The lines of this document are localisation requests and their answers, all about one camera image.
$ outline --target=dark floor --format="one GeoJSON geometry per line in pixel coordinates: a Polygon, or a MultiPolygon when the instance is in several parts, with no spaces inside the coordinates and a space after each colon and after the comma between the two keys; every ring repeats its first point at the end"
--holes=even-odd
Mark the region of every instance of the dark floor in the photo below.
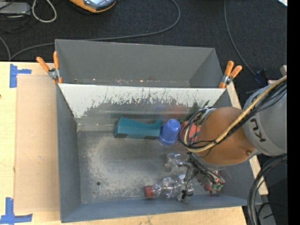
{"type": "MultiPolygon", "coordinates": [[[[32,5],[34,0],[15,1],[32,5]]],[[[257,82],[263,77],[257,72],[264,70],[267,78],[279,79],[280,68],[287,64],[287,7],[278,0],[117,0],[98,15],[75,10],[69,0],[50,1],[57,11],[54,22],[40,22],[32,15],[0,16],[0,61],[35,61],[41,56],[52,62],[56,38],[213,47],[222,71],[229,60],[243,66],[234,79],[242,106],[254,90],[266,85],[266,80],[257,82]]],[[[53,18],[45,0],[35,11],[41,19],[53,18]]]]}

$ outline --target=blue corner marker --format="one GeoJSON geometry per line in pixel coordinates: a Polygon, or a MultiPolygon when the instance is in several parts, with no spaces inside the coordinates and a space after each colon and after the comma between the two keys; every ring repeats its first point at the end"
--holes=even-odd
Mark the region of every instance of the blue corner marker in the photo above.
{"type": "Polygon", "coordinates": [[[9,87],[16,88],[17,87],[17,75],[18,74],[31,74],[30,69],[21,69],[18,70],[18,66],[14,64],[10,64],[10,79],[9,79],[9,87]]]}
{"type": "Polygon", "coordinates": [[[14,225],[15,223],[31,222],[32,214],[24,216],[15,216],[14,214],[14,200],[10,197],[6,198],[5,215],[1,215],[0,224],[14,225]]]}

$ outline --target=red object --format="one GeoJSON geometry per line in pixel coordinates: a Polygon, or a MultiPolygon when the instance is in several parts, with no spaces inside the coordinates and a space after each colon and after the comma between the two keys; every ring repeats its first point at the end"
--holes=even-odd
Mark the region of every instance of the red object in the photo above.
{"type": "Polygon", "coordinates": [[[153,190],[151,186],[146,186],[145,187],[145,193],[146,193],[146,197],[153,197],[153,190]]]}
{"type": "MultiPolygon", "coordinates": [[[[188,123],[188,121],[185,121],[184,123],[182,123],[181,125],[181,129],[183,129],[183,127],[188,123]]],[[[193,141],[197,140],[198,137],[198,133],[200,132],[200,127],[197,127],[194,123],[191,126],[191,129],[189,131],[189,137],[188,139],[191,141],[193,139],[193,141]]]]}
{"type": "Polygon", "coordinates": [[[210,193],[212,193],[212,189],[209,183],[204,185],[205,189],[208,190],[210,193]]]}

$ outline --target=orange device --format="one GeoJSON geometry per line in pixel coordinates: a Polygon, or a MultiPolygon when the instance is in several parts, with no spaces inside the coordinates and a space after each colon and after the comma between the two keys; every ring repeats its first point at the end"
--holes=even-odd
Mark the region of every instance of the orange device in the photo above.
{"type": "Polygon", "coordinates": [[[116,0],[70,0],[81,11],[90,14],[98,14],[110,9],[116,0]]]}

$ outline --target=orange clamp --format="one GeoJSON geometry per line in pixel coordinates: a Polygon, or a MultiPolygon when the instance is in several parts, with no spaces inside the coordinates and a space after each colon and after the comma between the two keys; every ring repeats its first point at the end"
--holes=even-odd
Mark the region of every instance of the orange clamp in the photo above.
{"type": "Polygon", "coordinates": [[[238,65],[233,70],[233,66],[234,66],[234,62],[228,61],[222,81],[219,84],[219,88],[227,87],[227,85],[231,83],[233,78],[235,78],[239,74],[239,72],[243,69],[241,65],[238,65]]]}

